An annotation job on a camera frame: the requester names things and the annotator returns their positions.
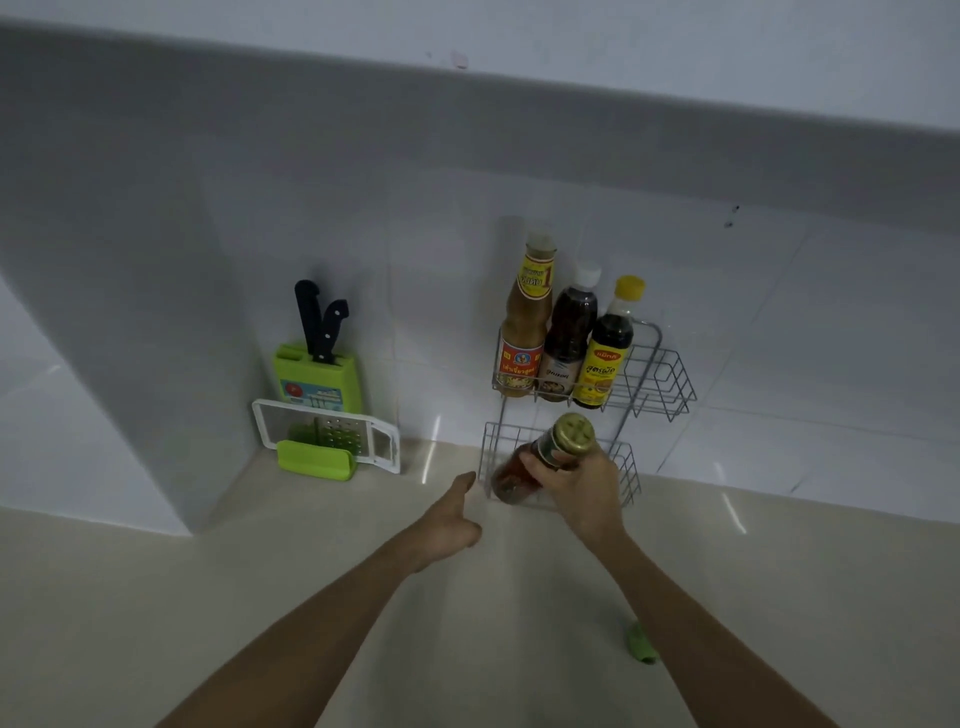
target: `gold lid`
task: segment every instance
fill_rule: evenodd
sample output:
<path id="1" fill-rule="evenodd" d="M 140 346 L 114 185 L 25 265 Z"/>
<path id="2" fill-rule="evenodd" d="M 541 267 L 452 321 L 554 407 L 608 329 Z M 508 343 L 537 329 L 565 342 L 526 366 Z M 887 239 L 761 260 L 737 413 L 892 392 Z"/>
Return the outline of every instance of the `gold lid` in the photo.
<path id="1" fill-rule="evenodd" d="M 586 455 L 597 438 L 593 425 L 578 412 L 567 412 L 553 424 L 553 439 L 560 448 L 571 455 Z"/>

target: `countertop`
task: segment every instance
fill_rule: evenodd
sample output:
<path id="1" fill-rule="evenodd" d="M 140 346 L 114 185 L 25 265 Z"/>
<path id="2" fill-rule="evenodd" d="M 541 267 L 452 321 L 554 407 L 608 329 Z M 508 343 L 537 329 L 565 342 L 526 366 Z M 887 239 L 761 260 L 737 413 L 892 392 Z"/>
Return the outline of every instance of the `countertop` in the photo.
<path id="1" fill-rule="evenodd" d="M 0 510 L 0 723 L 150 725 L 416 518 L 478 450 L 404 443 L 348 483 L 262 451 L 193 538 Z M 693 726 L 630 609 L 548 511 L 468 496 L 480 544 L 408 580 L 321 726 Z M 628 528 L 845 728 L 960 717 L 960 528 L 643 478 Z"/>

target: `plastic bottle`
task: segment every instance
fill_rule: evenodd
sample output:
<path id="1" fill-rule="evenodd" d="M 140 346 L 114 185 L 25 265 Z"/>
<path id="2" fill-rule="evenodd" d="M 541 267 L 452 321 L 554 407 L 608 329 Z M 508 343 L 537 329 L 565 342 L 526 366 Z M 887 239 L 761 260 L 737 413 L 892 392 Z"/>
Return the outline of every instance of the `plastic bottle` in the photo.
<path id="1" fill-rule="evenodd" d="M 636 276 L 621 276 L 616 280 L 613 301 L 593 327 L 587 358 L 573 389 L 573 400 L 580 406 L 596 409 L 610 396 L 616 374 L 634 341 L 630 314 L 645 288 L 646 283 Z"/>
<path id="2" fill-rule="evenodd" d="M 549 401 L 563 401 L 573 391 L 590 332 L 597 321 L 597 297 L 593 287 L 600 281 L 600 266 L 578 261 L 573 284 L 557 297 L 550 330 L 543 344 L 537 389 Z"/>
<path id="3" fill-rule="evenodd" d="M 496 388 L 507 397 L 523 397 L 533 391 L 543 355 L 546 322 L 553 307 L 556 253 L 548 234 L 527 234 L 527 252 L 507 298 L 507 318 L 500 326 Z"/>

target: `bottle label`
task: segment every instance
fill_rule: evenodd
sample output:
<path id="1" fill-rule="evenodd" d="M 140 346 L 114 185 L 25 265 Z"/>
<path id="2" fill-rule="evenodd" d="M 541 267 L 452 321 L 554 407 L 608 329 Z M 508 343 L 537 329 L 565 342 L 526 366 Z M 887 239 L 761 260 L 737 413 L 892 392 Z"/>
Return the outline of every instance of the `bottle label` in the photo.
<path id="1" fill-rule="evenodd" d="M 603 404 L 607 401 L 616 373 L 620 371 L 626 356 L 626 349 L 615 349 L 591 341 L 573 398 L 583 404 Z"/>
<path id="2" fill-rule="evenodd" d="M 566 397 L 573 391 L 573 385 L 577 381 L 577 375 L 580 374 L 583 364 L 583 359 L 563 362 L 545 353 L 543 365 L 540 367 L 540 391 L 548 395 Z"/>
<path id="3" fill-rule="evenodd" d="M 538 438 L 534 447 L 537 448 L 540 460 L 554 470 L 566 470 L 580 460 L 576 455 L 571 455 L 557 445 L 557 440 L 553 436 L 553 427 L 550 427 Z"/>
<path id="4" fill-rule="evenodd" d="M 500 336 L 500 355 L 497 357 L 496 379 L 513 389 L 530 389 L 534 385 L 533 377 L 540 368 L 543 344 L 533 349 L 521 349 L 508 344 Z"/>
<path id="5" fill-rule="evenodd" d="M 529 253 L 525 255 L 520 272 L 516 274 L 516 284 L 520 293 L 531 301 L 545 299 L 553 286 L 553 259 L 537 260 Z"/>

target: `green sponge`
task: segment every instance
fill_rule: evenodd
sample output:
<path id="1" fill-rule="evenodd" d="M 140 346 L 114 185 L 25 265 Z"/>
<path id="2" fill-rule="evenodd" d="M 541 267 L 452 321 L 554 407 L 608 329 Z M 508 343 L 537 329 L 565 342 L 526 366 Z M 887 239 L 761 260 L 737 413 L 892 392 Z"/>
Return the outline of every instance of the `green sponge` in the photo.
<path id="1" fill-rule="evenodd" d="M 639 622 L 627 630 L 627 649 L 644 665 L 655 665 L 660 661 L 660 653 L 650 644 L 647 633 L 643 631 Z"/>

